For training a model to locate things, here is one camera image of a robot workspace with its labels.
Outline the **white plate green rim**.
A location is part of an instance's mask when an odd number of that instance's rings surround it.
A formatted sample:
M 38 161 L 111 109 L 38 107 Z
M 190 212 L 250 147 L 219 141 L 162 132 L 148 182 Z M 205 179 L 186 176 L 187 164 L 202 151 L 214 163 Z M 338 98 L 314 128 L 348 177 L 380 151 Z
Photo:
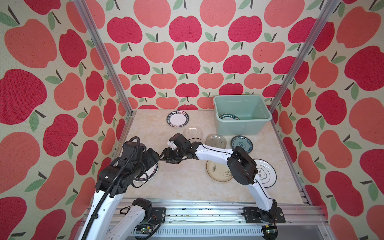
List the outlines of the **white plate green rim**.
M 138 182 L 138 183 L 144 183 L 146 181 L 149 181 L 151 179 L 154 178 L 154 176 L 156 175 L 156 173 L 158 172 L 159 170 L 159 164 L 156 163 L 155 165 L 153 165 L 149 170 L 147 170 L 145 172 L 145 174 L 143 174 L 142 176 L 140 176 L 139 178 L 134 178 L 134 181 L 135 182 Z

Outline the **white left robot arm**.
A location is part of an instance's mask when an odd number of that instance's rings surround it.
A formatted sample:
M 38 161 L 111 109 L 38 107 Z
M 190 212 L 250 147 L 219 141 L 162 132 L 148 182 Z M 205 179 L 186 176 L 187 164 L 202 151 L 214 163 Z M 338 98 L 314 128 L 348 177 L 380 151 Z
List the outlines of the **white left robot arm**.
M 100 172 L 90 213 L 80 232 L 80 240 L 125 240 L 140 224 L 152 218 L 152 202 L 138 198 L 128 207 L 123 219 L 109 230 L 115 211 L 134 179 L 146 174 L 159 161 L 159 155 L 147 149 L 139 137 L 125 142 L 123 153 Z

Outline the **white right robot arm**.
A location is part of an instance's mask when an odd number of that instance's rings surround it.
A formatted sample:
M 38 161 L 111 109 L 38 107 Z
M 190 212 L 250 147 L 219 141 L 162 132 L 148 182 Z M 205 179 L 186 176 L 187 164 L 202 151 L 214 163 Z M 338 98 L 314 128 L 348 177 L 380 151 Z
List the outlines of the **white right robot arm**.
M 234 180 L 247 186 L 256 201 L 259 218 L 264 222 L 273 222 L 277 213 L 277 201 L 269 196 L 260 182 L 256 162 L 241 147 L 220 149 L 201 142 L 190 142 L 180 133 L 167 142 L 160 159 L 169 164 L 179 164 L 184 160 L 206 160 L 228 166 Z

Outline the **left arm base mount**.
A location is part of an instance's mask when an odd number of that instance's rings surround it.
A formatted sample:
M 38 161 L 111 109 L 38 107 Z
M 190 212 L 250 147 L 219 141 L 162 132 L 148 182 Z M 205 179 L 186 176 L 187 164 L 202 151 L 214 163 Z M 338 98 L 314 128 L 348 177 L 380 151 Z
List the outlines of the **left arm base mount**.
M 146 211 L 144 219 L 139 223 L 140 225 L 152 224 L 156 225 L 159 223 L 164 224 L 166 217 L 166 208 L 152 208 L 149 213 Z

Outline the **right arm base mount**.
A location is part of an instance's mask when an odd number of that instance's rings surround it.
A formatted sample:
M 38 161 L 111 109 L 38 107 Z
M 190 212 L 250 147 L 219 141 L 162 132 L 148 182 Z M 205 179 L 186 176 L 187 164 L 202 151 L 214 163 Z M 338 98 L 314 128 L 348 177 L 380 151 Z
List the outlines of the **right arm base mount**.
M 241 215 L 245 218 L 247 224 L 286 223 L 285 215 L 281 208 L 276 208 L 275 212 L 271 213 L 259 208 L 244 207 Z

